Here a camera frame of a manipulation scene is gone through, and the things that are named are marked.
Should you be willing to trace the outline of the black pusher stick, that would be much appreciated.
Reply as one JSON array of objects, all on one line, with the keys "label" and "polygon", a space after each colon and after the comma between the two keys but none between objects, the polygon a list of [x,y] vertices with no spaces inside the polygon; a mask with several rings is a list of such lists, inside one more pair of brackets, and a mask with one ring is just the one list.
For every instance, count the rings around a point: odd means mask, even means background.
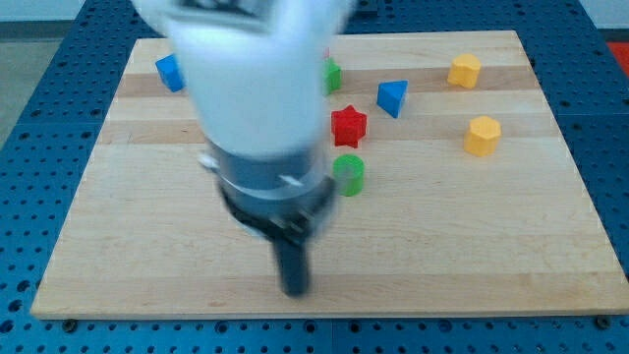
[{"label": "black pusher stick", "polygon": [[310,288],[308,243],[278,237],[273,242],[281,288],[289,297],[302,297]]}]

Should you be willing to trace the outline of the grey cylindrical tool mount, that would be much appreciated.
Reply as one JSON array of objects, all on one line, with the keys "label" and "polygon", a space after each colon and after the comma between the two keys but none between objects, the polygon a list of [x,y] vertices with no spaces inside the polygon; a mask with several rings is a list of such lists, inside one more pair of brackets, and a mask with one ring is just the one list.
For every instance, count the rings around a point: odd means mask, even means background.
[{"label": "grey cylindrical tool mount", "polygon": [[274,227],[296,243],[329,224],[336,186],[322,139],[247,156],[207,142],[200,164],[216,177],[225,207],[249,233],[271,240]]}]

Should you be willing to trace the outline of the green block behind arm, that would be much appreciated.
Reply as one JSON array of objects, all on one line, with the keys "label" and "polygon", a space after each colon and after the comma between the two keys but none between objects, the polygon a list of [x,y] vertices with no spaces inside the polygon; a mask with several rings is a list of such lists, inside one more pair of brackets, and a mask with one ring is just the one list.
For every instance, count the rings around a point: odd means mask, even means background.
[{"label": "green block behind arm", "polygon": [[323,93],[325,95],[330,95],[334,91],[341,88],[342,70],[341,67],[331,57],[328,57],[324,60],[323,80]]}]

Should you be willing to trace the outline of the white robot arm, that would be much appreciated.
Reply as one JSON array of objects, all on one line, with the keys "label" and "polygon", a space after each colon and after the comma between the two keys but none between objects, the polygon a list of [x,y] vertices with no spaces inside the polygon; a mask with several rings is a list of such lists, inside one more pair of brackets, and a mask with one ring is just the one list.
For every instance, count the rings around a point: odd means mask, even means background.
[{"label": "white robot arm", "polygon": [[334,207],[323,54],[352,1],[135,0],[172,46],[233,217],[273,246],[283,292],[310,287],[307,246]]}]

